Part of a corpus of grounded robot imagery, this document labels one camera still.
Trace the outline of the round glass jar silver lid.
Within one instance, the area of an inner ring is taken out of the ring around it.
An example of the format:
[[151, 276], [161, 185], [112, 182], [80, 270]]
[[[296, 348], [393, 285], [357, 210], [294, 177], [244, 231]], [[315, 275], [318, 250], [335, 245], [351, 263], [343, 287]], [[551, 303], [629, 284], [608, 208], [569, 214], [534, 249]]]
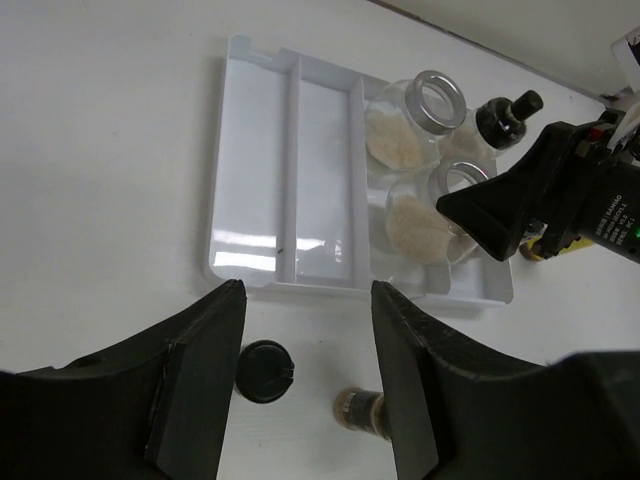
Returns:
[[440, 141], [462, 126], [466, 115], [462, 90], [442, 72], [425, 70], [390, 83], [364, 112], [368, 153], [395, 171], [437, 163]]

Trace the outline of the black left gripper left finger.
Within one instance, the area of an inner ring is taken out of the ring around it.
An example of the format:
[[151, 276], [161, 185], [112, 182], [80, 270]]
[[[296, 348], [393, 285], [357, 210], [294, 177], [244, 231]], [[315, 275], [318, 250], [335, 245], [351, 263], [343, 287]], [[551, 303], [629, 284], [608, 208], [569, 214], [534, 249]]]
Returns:
[[1, 376], [5, 479], [213, 479], [246, 315], [229, 280], [62, 368]]

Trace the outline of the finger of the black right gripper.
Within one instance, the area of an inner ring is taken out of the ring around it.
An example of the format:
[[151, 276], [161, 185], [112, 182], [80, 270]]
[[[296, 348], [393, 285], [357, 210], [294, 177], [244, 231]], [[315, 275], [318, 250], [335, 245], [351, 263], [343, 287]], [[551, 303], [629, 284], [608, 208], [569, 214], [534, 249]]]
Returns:
[[[524, 156], [497, 177], [441, 197], [436, 208], [496, 260], [513, 256], [533, 223], [545, 226], [559, 207], [549, 191], [581, 127], [547, 125]], [[535, 249], [542, 254], [542, 236]]]

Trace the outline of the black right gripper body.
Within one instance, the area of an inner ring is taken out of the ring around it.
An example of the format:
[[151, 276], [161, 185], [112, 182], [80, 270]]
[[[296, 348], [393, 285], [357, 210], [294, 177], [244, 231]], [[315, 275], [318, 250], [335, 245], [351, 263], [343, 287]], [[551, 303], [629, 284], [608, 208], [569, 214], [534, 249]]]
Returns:
[[581, 127], [549, 191], [559, 207], [542, 236], [542, 258], [582, 241], [639, 261], [639, 109], [606, 111]]

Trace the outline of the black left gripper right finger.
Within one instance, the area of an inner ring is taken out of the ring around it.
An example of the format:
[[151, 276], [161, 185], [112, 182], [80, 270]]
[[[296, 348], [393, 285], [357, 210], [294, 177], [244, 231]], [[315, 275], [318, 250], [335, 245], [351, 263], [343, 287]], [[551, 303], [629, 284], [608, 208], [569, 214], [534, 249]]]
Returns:
[[498, 352], [371, 286], [401, 479], [635, 479], [639, 355], [583, 352], [548, 366]]

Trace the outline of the black-cap bottle white powder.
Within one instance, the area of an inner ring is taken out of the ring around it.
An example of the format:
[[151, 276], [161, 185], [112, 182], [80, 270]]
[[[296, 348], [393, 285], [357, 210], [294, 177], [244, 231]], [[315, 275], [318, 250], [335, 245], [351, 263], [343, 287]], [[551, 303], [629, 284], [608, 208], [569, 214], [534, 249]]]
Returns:
[[517, 145], [527, 133], [526, 121], [544, 107], [542, 97], [528, 90], [515, 100], [495, 97], [469, 110], [462, 125], [439, 144], [442, 160], [471, 160], [490, 165]]

